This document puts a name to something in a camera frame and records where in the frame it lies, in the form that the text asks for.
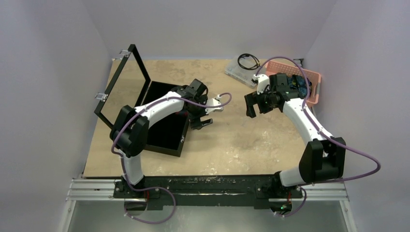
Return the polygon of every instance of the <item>gray floor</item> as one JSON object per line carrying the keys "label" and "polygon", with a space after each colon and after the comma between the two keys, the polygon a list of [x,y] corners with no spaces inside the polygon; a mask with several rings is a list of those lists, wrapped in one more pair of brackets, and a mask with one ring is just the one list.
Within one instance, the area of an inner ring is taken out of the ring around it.
{"label": "gray floor", "polygon": [[[139,216],[160,220],[171,211],[147,211]],[[277,218],[270,210],[251,207],[178,206],[174,216],[159,225],[147,225],[124,217],[123,202],[77,202],[70,232],[346,232],[338,201],[306,202],[295,215]]]}

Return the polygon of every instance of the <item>clear plastic container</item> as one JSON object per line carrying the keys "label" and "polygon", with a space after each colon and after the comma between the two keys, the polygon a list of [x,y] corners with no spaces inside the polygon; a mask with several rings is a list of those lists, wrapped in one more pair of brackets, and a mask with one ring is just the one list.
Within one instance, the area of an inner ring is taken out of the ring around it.
{"label": "clear plastic container", "polygon": [[[238,65],[238,57],[235,57],[225,67],[225,74],[233,77],[234,79],[242,82],[250,88],[255,88],[257,85],[252,82],[252,77],[256,73],[256,70],[246,70]],[[255,65],[255,61],[251,57],[241,59],[241,64],[245,67],[252,67]]]}

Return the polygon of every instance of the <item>black frame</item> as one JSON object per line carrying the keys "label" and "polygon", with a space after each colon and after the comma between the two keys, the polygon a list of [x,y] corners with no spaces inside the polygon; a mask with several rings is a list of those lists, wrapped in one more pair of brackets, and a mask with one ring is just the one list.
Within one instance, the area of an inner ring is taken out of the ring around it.
{"label": "black frame", "polygon": [[[254,209],[281,211],[286,202],[271,202],[269,199],[302,198],[296,188],[280,191],[274,188],[274,174],[257,175],[192,175],[192,176],[144,176],[134,186],[137,189],[163,187],[172,192],[178,206],[248,206]],[[144,198],[143,192],[132,191],[127,182],[115,182],[113,198]],[[173,205],[171,196],[163,190],[149,190],[147,210],[162,210]]]}
{"label": "black frame", "polygon": [[[140,95],[138,96],[137,102],[135,103],[135,106],[138,106],[138,105],[141,105],[141,103],[142,103],[142,101],[143,101],[143,99],[144,99],[144,96],[145,96],[145,94],[146,94],[146,92],[147,92],[147,90],[148,90],[149,84],[151,83],[151,78],[149,78],[148,72],[146,71],[145,65],[144,65],[144,63],[143,63],[143,61],[142,61],[142,59],[141,59],[140,54],[138,53],[138,50],[137,50],[137,47],[135,46],[135,44],[131,44],[131,45],[128,47],[128,51],[131,52],[131,53],[134,55],[135,60],[137,61],[138,66],[140,67],[140,70],[141,70],[141,72],[142,72],[142,74],[144,75],[144,78],[145,78],[144,86],[142,87],[141,93],[140,93]],[[108,95],[107,99],[110,97],[110,93],[111,93],[111,91],[113,90],[114,85],[116,84],[116,82],[117,82],[119,76],[121,75],[122,69],[124,68],[125,64],[127,63],[128,58],[129,58],[129,56],[124,56],[124,57],[123,57],[123,59],[121,60],[121,62],[120,62],[120,64],[119,64],[119,66],[118,66],[116,72],[115,72],[114,75],[113,75],[113,78],[111,79],[110,83],[108,84],[107,88],[105,89],[104,94],[107,94],[107,95]],[[107,117],[105,117],[105,116],[101,113],[101,110],[103,109],[103,107],[104,107],[104,105],[105,105],[105,101],[100,101],[100,102],[98,103],[97,107],[96,107],[95,110],[94,110],[94,113],[95,113],[110,129],[112,129],[113,126],[114,126],[113,123],[111,123],[110,120],[108,120]]]}

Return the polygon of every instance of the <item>black box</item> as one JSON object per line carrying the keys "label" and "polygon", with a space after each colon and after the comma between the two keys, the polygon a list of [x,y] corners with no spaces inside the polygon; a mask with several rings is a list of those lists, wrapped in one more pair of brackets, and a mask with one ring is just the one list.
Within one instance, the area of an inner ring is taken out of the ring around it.
{"label": "black box", "polygon": [[[124,50],[121,52],[121,54],[123,54],[124,57],[122,58],[121,63],[114,73],[113,78],[108,84],[107,89],[105,90],[104,94],[97,94],[97,96],[99,96],[100,98],[100,102],[98,103],[98,106],[94,111],[94,113],[111,129],[114,122],[110,122],[110,120],[108,120],[101,113],[101,110],[105,104],[105,100],[109,97],[111,90],[116,84],[131,54],[134,55],[135,60],[137,61],[138,66],[145,78],[145,83],[141,89],[138,99],[135,99],[135,105],[131,107],[140,106],[155,101],[167,94],[173,87],[177,86],[169,83],[151,81],[148,72],[145,69],[144,63],[134,44],[130,45],[128,51]],[[152,125],[149,129],[147,144],[144,149],[180,157],[182,146],[185,142],[185,136],[188,131],[188,126],[189,120],[186,114],[176,113],[165,117],[164,119]]]}

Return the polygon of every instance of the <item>black mounting plate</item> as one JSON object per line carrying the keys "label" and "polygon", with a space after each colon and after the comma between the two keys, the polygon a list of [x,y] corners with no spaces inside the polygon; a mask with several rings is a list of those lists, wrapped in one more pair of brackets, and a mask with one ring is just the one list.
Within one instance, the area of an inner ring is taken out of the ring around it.
{"label": "black mounting plate", "polygon": [[[170,190],[178,206],[253,206],[254,209],[280,208],[284,203],[269,199],[287,198],[286,193],[273,191],[273,175],[198,175],[198,176],[145,176],[137,189],[163,187]],[[127,183],[115,183],[114,198],[143,198],[143,192],[131,191]],[[290,189],[292,198],[302,198],[301,192]],[[173,205],[164,190],[149,191],[147,210],[162,210]]]}

